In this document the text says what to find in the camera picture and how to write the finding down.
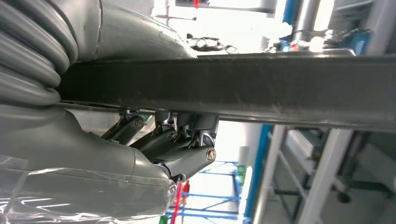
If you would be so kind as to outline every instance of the clear plastic wrap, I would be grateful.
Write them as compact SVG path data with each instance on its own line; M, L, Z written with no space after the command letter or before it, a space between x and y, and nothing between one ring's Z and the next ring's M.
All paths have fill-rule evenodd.
M70 168L29 171L27 164L0 155L0 224L128 224L163 214L176 196L168 179Z

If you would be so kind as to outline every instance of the pivot bolt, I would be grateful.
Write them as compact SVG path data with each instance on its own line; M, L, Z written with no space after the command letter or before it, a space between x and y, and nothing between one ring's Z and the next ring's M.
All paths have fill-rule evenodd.
M137 127L137 128L142 128L143 126L144 126L144 120L143 120L143 118L137 118L136 119L136 121L135 121L135 126Z
M173 139L173 138L175 138L176 137L176 132L172 132L172 133L170 133L170 135L169 135L169 139Z
M206 159L209 162L213 162L216 159L216 151L214 148L209 148L208 151L206 152Z

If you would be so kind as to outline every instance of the scratched metal surface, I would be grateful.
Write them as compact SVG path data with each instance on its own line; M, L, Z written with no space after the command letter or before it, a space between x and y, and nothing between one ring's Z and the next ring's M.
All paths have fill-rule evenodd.
M63 102L396 130L396 57L236 57L77 63Z

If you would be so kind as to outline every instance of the gray cable conduit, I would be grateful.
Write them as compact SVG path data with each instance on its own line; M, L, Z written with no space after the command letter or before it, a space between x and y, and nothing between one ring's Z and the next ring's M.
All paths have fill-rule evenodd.
M48 106L60 95L58 73L75 62L77 44L66 22L46 1L0 1L0 99ZM26 14L11 5L20 5Z

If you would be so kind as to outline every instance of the blue steel frame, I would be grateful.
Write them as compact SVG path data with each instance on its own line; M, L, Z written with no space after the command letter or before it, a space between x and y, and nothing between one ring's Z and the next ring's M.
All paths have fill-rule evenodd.
M262 126L260 143L257 150L255 166L253 167L252 180L250 182L249 194L246 200L245 223L248 223L253 216L253 205L255 203L257 188L260 184L260 176L262 171L264 170L264 160L267 153L268 133L270 128L271 125Z
M181 217L202 217L204 219L209 220L210 222L214 223L214 221L210 220L210 218L222 218L222 219L229 219L229 220L238 220L240 219L239 216L239 205L240 205L240 200L241 200L241 193L242 193L242 187L240 185L240 180L239 180L239 173L238 173L238 162L236 161L215 161L220 163L219 165L206 169L204 171L201 171L199 173L201 174L212 174L212 175L227 175L231 176L233 179L233 188L235 191L235 196L215 196L215 195L200 195L200 194L191 194L187 192L182 192L182 196L196 196L196 197L207 197L207 198L218 198L218 199L224 199L222 202L207 206L203 209L196 209L196 208L186 208L184 206L180 206L179 210L180 212L177 214L178 216ZM223 166L225 164L233 164L233 170L231 172L210 172L211 170L218 168L220 166ZM212 210L210 208L217 206L219 204L224 204L227 202L236 202L236 211L221 211L221 210ZM219 214L224 214L224 215L209 215L209 214L191 214L191 213L185 213L185 211L202 211L202 212L211 212L211 213L219 213ZM167 211L165 214L172 216L174 211L170 210Z

